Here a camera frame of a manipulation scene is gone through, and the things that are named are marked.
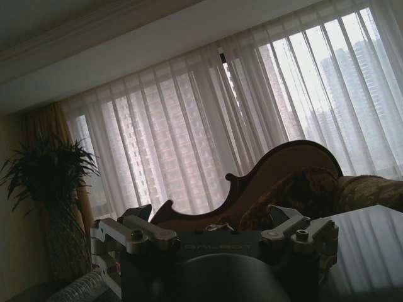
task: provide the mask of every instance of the brown drape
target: brown drape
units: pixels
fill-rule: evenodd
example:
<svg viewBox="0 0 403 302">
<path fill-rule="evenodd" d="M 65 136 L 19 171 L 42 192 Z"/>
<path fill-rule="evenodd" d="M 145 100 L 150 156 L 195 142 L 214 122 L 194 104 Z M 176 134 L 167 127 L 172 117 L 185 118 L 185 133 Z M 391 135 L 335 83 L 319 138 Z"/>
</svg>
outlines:
<svg viewBox="0 0 403 302">
<path fill-rule="evenodd" d="M 28 112 L 25 115 L 23 130 L 28 146 L 35 144 L 39 133 L 42 135 L 53 133 L 63 141 L 71 141 L 69 127 L 67 126 L 60 103 L 53 103 Z M 78 215 L 77 220 L 84 227 L 89 237 L 89 229 L 94 217 L 85 187 L 77 189 L 77 197 L 81 206 L 81 213 Z"/>
</svg>

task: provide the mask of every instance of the potted plant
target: potted plant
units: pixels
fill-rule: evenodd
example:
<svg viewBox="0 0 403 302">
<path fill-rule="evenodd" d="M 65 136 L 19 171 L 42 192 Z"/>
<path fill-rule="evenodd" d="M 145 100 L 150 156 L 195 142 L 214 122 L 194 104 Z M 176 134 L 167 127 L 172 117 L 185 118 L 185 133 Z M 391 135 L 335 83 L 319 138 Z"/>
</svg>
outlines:
<svg viewBox="0 0 403 302">
<path fill-rule="evenodd" d="M 55 135 L 39 136 L 34 146 L 21 145 L 14 152 L 0 170 L 5 173 L 0 186 L 9 183 L 8 199 L 13 196 L 15 200 L 12 210 L 32 199 L 41 211 L 54 279 L 85 274 L 91 269 L 91 258 L 86 235 L 77 222 L 76 190 L 85 186 L 83 177 L 99 175 L 94 155 L 80 142 L 63 142 Z"/>
</svg>

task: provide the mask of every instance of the wall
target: wall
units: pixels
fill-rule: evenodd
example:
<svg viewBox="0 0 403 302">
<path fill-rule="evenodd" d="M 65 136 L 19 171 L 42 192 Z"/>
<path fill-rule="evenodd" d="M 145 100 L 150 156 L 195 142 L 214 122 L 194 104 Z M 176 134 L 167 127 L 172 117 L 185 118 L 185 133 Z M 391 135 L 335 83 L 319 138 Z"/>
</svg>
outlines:
<svg viewBox="0 0 403 302">
<path fill-rule="evenodd" d="M 21 120 L 17 116 L 0 119 L 0 163 L 12 155 L 21 141 Z M 33 285 L 47 280 L 47 266 L 36 212 L 24 213 L 30 204 L 11 212 L 6 186 L 0 187 L 0 301 L 10 299 Z"/>
</svg>

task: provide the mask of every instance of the crown molding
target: crown molding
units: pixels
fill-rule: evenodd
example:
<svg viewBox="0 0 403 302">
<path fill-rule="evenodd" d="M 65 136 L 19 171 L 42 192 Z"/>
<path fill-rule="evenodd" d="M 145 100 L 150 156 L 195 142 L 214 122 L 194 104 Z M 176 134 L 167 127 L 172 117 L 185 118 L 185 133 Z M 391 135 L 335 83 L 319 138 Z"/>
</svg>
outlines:
<svg viewBox="0 0 403 302">
<path fill-rule="evenodd" d="M 0 51 L 0 84 L 73 56 L 202 0 L 117 0 Z"/>
</svg>

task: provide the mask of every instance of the carved wood trim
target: carved wood trim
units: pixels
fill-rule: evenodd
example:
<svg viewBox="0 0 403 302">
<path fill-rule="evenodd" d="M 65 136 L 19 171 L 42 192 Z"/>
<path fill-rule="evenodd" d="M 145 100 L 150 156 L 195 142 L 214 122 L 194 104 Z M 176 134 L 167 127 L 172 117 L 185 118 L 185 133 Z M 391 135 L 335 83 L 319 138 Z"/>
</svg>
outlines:
<svg viewBox="0 0 403 302">
<path fill-rule="evenodd" d="M 253 177 L 256 175 L 256 173 L 260 170 L 260 168 L 264 165 L 264 163 L 272 157 L 274 154 L 277 154 L 278 152 L 281 152 L 282 150 L 290 147 L 295 147 L 299 145 L 305 145 L 305 146 L 312 146 L 315 148 L 318 148 L 320 151 L 324 152 L 332 161 L 334 164 L 334 169 L 337 171 L 337 177 L 343 176 L 343 173 L 341 171 L 340 165 L 338 164 L 336 158 L 333 156 L 328 149 L 323 147 L 322 145 L 311 142 L 309 140 L 295 140 L 292 142 L 287 142 L 283 143 L 273 149 L 271 149 L 269 152 L 267 152 L 260 160 L 259 162 L 253 167 L 253 169 L 246 174 L 245 176 L 235 176 L 233 174 L 227 174 L 225 175 L 225 179 L 230 182 L 230 189 L 227 198 L 225 199 L 224 203 L 219 206 L 217 209 L 205 213 L 205 214 L 200 214 L 200 215 L 187 215 L 183 213 L 179 213 L 175 211 L 172 206 L 173 206 L 173 201 L 168 200 L 166 201 L 160 209 L 157 211 L 157 213 L 154 215 L 154 217 L 151 219 L 151 222 L 154 224 L 162 223 L 165 221 L 169 220 L 183 220 L 183 221 L 195 221 L 195 220 L 202 220 L 205 218 L 212 218 L 215 216 L 223 215 L 227 209 L 229 209 L 233 204 L 236 203 L 238 198 L 241 196 L 241 194 L 244 192 L 245 188 L 249 185 Z"/>
</svg>

